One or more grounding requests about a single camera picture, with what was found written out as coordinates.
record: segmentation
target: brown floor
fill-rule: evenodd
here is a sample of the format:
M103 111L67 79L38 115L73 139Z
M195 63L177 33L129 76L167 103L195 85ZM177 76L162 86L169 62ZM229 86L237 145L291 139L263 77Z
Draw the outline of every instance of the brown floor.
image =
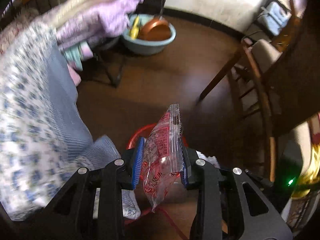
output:
M255 140L257 132L251 122L239 124L228 79L225 77L196 105L198 96L235 52L238 42L198 24L171 17L168 20L177 30L174 42L157 55L129 55L117 89L99 82L81 82L77 106L82 120L94 139L108 135L121 153L135 130L157 122L170 104L179 103L183 133L191 148L215 155L227 167L243 166L243 160L259 150L259 144L247 144L245 140ZM108 51L105 58L116 69L122 56ZM84 79L108 82L94 60L86 65ZM164 208L188 235L196 212L195 193L181 189L172 192ZM143 192L137 190L136 194L140 207L147 207ZM160 213L134 222L127 235L129 239L180 239Z

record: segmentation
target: blue and white patterned cloth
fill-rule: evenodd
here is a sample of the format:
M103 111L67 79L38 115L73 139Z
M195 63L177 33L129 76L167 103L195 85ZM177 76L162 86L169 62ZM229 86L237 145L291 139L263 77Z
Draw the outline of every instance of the blue and white patterned cloth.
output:
M0 202L12 220L45 207L79 167L120 158L107 136L93 143L76 98L55 30L33 23L0 60ZM140 215L133 192L123 212Z

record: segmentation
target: plastic basin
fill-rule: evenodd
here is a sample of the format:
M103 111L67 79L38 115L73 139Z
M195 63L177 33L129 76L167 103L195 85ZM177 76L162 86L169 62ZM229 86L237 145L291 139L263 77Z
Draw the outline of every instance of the plastic basin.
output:
M130 17L130 25L132 26L134 19L136 18L137 14L133 14ZM149 14L139 14L139 18L141 21L146 22L148 19L152 19L152 15ZM124 45L135 54L149 56L156 53L161 52L168 44L173 42L174 38L176 37L176 30L172 24L169 24L169 28L171 31L171 37L164 41L144 41L139 39L132 39L129 36L129 29L126 29L121 36L122 42Z

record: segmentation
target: plastic snack package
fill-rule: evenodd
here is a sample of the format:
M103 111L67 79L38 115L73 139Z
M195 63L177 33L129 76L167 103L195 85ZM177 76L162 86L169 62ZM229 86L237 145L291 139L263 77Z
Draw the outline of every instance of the plastic snack package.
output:
M170 105L145 142L141 175L154 212L183 168L179 105Z

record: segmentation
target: baseboard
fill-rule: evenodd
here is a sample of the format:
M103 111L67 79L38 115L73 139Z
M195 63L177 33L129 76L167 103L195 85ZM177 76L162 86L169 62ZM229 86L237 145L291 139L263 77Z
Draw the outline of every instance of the baseboard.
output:
M215 20L200 16L197 14L193 14L193 13L189 13L189 12L185 12L185 11L179 11L179 10L170 9L170 8L164 8L163 14L171 16L171 17L176 17L176 18L180 18L183 20L187 20L190 22L194 22L194 23L199 23L201 25L204 25L204 26L213 28L215 30L224 32L239 41L244 36L243 33L239 32L229 26L226 26L222 23L216 22Z

